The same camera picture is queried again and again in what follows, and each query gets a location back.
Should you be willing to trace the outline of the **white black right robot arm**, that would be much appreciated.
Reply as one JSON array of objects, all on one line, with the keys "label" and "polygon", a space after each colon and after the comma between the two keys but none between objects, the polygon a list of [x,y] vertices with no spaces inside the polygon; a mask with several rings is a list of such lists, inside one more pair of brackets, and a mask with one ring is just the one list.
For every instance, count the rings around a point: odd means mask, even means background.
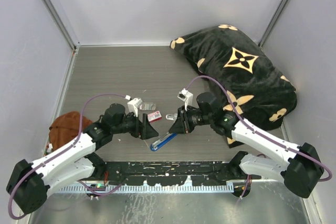
[{"label": "white black right robot arm", "polygon": [[182,90],[177,95],[184,105],[177,110],[177,119],[169,133],[188,134],[196,126],[209,125],[218,135],[229,137],[265,154],[264,158],[239,152],[231,161],[230,172],[241,179],[258,175],[283,183],[301,198],[308,198],[324,173],[320,157],[309,143],[297,145],[287,142],[239,118],[235,112],[223,110],[210,92],[197,96],[198,107],[193,107],[193,94]]}]

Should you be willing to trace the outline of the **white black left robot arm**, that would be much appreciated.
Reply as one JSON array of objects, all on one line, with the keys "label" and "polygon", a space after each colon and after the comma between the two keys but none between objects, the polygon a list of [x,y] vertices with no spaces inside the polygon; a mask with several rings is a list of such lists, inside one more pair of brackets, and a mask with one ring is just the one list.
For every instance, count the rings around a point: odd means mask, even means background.
[{"label": "white black left robot arm", "polygon": [[78,180],[101,179],[106,164],[95,152],[112,141],[116,134],[129,133],[134,138],[147,140],[159,134],[147,114],[139,119],[134,112],[114,103],[99,120],[84,129],[75,139],[56,151],[28,162],[19,161],[11,174],[6,190],[10,195],[8,209],[16,203],[27,215],[38,208],[59,189]]}]

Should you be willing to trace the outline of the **red staple box sleeve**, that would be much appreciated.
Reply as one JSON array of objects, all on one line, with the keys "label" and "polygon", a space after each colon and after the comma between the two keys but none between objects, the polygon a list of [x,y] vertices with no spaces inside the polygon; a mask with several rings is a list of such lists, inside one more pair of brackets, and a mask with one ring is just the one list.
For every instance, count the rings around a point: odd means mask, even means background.
[{"label": "red staple box sleeve", "polygon": [[160,111],[155,111],[147,115],[149,122],[154,122],[162,118]]}]

